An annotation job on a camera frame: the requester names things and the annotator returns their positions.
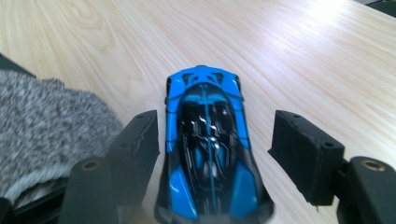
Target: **light wood surface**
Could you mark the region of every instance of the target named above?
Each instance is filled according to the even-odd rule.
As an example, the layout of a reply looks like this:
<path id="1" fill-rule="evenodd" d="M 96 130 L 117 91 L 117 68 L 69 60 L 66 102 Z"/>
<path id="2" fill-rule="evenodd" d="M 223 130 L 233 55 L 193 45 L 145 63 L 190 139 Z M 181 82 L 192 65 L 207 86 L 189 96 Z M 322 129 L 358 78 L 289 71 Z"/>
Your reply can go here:
<path id="1" fill-rule="evenodd" d="M 39 78 L 93 91 L 126 124 L 157 109 L 165 80 L 197 64 L 240 76 L 270 223 L 336 223 L 269 156 L 277 109 L 301 114 L 362 155 L 396 167 L 396 20 L 352 1 L 0 1 L 0 51 Z M 136 222 L 155 223 L 160 155 Z"/>

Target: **wood grain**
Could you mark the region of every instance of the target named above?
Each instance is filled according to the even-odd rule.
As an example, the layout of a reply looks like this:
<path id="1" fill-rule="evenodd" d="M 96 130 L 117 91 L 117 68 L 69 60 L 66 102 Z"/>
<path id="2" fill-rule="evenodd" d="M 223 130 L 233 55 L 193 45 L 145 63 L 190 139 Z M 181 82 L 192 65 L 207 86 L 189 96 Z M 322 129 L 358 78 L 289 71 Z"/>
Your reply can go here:
<path id="1" fill-rule="evenodd" d="M 396 20 L 352 1 L 0 1 L 0 51 L 39 78 L 93 91 L 126 124 L 159 112 L 166 77 L 197 64 L 241 77 L 251 145 L 276 203 L 271 223 L 336 223 L 269 156 L 277 109 L 301 114 L 396 167 Z M 136 222 L 155 223 L 163 154 Z"/>

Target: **toy car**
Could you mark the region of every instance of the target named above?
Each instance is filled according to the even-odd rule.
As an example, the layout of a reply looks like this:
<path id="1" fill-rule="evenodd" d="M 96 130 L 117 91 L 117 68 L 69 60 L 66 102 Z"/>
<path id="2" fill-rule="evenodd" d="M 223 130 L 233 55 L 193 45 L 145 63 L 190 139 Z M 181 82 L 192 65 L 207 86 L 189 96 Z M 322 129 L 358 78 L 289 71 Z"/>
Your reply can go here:
<path id="1" fill-rule="evenodd" d="M 250 149 L 239 77 L 182 70 L 166 83 L 161 223 L 263 223 L 274 212 Z"/>

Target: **folded cloth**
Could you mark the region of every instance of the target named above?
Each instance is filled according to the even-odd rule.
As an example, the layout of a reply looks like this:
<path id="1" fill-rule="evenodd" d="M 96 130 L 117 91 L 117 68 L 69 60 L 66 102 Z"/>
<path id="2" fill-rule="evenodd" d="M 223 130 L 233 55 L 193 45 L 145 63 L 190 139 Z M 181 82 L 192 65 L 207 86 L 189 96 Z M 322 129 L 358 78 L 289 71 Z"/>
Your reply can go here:
<path id="1" fill-rule="evenodd" d="M 95 94 L 0 70 L 0 196 L 15 202 L 72 166 L 105 156 L 122 125 Z"/>

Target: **tabletop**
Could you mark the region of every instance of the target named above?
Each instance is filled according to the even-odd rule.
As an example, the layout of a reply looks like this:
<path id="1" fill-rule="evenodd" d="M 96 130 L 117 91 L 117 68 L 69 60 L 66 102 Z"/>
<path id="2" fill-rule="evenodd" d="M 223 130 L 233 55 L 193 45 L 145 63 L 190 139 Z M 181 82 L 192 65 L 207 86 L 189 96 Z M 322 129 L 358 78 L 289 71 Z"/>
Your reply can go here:
<path id="1" fill-rule="evenodd" d="M 345 158 L 396 167 L 396 19 L 342 0 L 0 1 L 0 52 L 38 78 L 93 91 L 126 124 L 156 109 L 163 168 L 166 78 L 198 64 L 240 76 L 250 141 L 276 204 L 269 223 L 336 223 L 268 154 L 275 111 L 300 114 L 346 146 Z"/>

